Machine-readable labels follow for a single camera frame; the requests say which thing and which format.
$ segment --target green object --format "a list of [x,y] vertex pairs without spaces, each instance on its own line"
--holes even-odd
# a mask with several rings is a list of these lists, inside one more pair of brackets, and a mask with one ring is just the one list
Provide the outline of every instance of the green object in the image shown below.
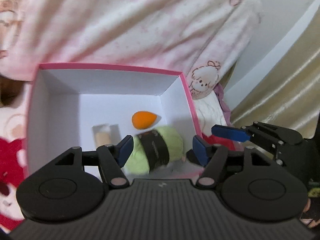
[[[170,126],[160,126],[156,127],[155,130],[161,134],[167,145],[170,156],[169,162],[180,160],[183,157],[183,141],[175,128]],[[133,151],[124,165],[124,168],[131,174],[148,174],[148,159],[137,136],[133,137],[133,143]]]

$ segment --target ribbed black surface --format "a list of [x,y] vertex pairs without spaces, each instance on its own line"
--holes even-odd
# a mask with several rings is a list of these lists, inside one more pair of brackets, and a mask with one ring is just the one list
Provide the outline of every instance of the ribbed black surface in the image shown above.
[[26,220],[14,240],[310,240],[298,220],[259,224],[226,210],[212,191],[189,180],[135,180],[109,193],[98,210],[77,221],[46,225]]

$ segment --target gold curtain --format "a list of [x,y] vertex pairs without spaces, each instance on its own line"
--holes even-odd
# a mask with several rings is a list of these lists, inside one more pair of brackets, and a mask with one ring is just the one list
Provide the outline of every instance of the gold curtain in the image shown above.
[[320,110],[320,10],[281,61],[233,110],[235,127],[253,121],[312,138]]

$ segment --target purple fabric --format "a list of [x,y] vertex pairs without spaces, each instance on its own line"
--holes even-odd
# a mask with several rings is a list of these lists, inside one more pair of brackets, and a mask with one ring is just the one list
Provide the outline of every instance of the purple fabric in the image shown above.
[[214,87],[213,91],[215,92],[215,94],[216,94],[216,96],[217,96],[217,98],[219,100],[219,103],[220,103],[220,106],[221,106],[221,109],[222,109],[222,112],[223,112],[223,116],[224,116],[224,119],[226,119],[227,125],[229,127],[233,127],[233,125],[230,122],[231,110],[227,106],[227,104],[223,101],[224,92],[223,92],[222,85],[220,83],[218,83]]

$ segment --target red fabric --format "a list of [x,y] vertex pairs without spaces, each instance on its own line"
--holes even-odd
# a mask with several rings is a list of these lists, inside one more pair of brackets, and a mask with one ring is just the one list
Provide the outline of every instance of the red fabric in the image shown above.
[[232,140],[229,139],[225,139],[225,138],[221,138],[221,137],[217,137],[214,135],[211,136],[206,136],[205,134],[202,134],[203,139],[210,144],[214,144],[214,143],[219,143],[221,145],[224,145],[225,147],[227,147],[230,151],[235,151],[235,145],[233,143]]
[[[16,188],[24,180],[23,168],[17,160],[17,152],[23,149],[23,139],[8,142],[0,138],[0,181]],[[13,220],[0,214],[0,224],[13,230],[22,220]]]

